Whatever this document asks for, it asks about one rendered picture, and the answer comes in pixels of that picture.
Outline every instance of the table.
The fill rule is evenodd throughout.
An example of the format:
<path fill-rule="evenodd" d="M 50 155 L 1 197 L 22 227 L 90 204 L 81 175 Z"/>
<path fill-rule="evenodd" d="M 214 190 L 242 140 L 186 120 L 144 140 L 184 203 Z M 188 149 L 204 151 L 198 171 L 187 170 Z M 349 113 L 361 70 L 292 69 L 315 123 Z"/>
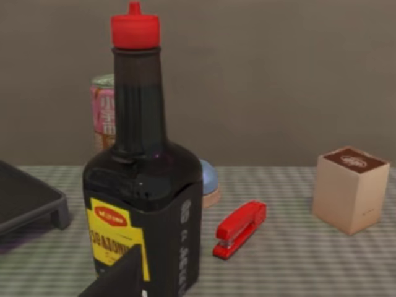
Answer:
<path fill-rule="evenodd" d="M 71 226 L 43 218 L 0 239 L 0 295 L 76 297 L 95 279 L 81 167 L 22 167 L 65 192 Z M 352 237 L 310 213 L 314 168 L 221 167 L 223 197 L 204 210 L 199 283 L 186 297 L 396 296 L 396 171 L 380 224 Z M 268 218 L 230 260 L 211 255 L 215 229 L 251 199 Z"/>

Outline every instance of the dark glass bottle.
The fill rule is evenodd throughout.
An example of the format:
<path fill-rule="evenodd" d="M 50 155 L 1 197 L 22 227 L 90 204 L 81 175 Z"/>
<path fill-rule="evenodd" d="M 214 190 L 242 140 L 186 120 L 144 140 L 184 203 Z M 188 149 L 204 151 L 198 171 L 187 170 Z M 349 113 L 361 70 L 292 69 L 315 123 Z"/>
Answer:
<path fill-rule="evenodd" d="M 83 177 L 95 268 L 101 274 L 139 244 L 147 296 L 182 296 L 199 274 L 202 168 L 168 140 L 159 46 L 116 45 L 116 142 Z"/>

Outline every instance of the beige box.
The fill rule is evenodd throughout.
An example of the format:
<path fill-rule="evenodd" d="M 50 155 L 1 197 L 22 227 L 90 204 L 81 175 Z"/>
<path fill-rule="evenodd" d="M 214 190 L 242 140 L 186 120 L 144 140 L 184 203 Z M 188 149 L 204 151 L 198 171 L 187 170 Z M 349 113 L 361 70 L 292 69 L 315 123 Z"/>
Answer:
<path fill-rule="evenodd" d="M 353 147 L 319 156 L 313 214 L 348 235 L 377 223 L 389 168 L 389 162 Z"/>

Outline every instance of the pink can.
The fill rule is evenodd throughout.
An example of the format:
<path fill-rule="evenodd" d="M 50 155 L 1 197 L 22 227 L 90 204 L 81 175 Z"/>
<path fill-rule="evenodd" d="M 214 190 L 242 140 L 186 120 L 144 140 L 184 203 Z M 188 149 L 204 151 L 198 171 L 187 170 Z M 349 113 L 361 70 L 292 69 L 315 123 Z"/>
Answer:
<path fill-rule="evenodd" d="M 92 80 L 91 98 L 95 150 L 100 152 L 114 144 L 116 135 L 113 74 Z"/>

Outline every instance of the gray wall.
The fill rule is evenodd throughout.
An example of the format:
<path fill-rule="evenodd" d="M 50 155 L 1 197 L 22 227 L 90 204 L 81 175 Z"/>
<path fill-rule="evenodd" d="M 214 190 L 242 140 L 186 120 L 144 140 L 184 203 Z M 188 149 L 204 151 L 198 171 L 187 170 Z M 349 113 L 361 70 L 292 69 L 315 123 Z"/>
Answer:
<path fill-rule="evenodd" d="M 127 0 L 0 0 L 0 158 L 83 164 L 88 92 Z M 396 1 L 143 0 L 163 27 L 173 140 L 215 165 L 396 160 Z"/>

